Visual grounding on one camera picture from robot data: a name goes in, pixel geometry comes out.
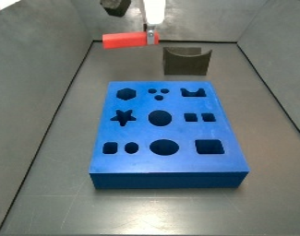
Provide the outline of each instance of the shape sorting board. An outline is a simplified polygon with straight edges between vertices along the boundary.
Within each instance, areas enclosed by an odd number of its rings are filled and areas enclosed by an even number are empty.
[[[250,168],[211,82],[111,82],[97,188],[239,187]]]

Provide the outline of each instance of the red object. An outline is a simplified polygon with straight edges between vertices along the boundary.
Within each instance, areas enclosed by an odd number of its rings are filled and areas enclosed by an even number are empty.
[[[155,32],[155,44],[159,44],[160,35]],[[127,48],[148,46],[147,32],[104,34],[104,48]]]

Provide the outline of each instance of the gray enclosure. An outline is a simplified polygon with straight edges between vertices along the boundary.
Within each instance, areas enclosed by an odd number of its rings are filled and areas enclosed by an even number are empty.
[[[271,0],[239,45],[300,130],[300,1]]]
[[[167,0],[163,40],[231,43],[107,51],[95,42],[84,62],[93,39],[133,30],[137,1],[124,18],[100,0],[0,11],[0,234],[300,234],[300,0]],[[214,50],[208,76],[165,76],[165,46]],[[113,80],[212,81],[252,169],[239,189],[95,189]]]
[[[68,0],[0,11],[0,224],[90,44]]]

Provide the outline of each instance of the gray wall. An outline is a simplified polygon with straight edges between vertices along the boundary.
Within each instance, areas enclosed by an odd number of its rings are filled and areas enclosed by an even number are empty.
[[[69,0],[0,11],[0,224],[90,44]]]
[[[95,40],[105,33],[143,30],[140,4],[133,0],[124,18],[109,17],[100,0],[72,0]],[[167,0],[163,40],[238,41],[267,0]]]
[[[300,1],[270,0],[239,45],[300,130]]]

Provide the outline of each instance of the large circular hole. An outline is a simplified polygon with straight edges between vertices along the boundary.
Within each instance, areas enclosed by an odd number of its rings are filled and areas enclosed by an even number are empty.
[[[177,153],[180,145],[168,139],[160,139],[151,143],[151,151],[161,156],[169,156]]]
[[[139,144],[137,143],[129,143],[125,145],[125,151],[129,154],[135,154],[139,151]]]
[[[149,114],[149,121],[156,126],[167,126],[172,122],[172,115],[161,110]]]
[[[157,100],[163,100],[165,97],[164,97],[163,95],[156,95],[155,98],[156,98]]]

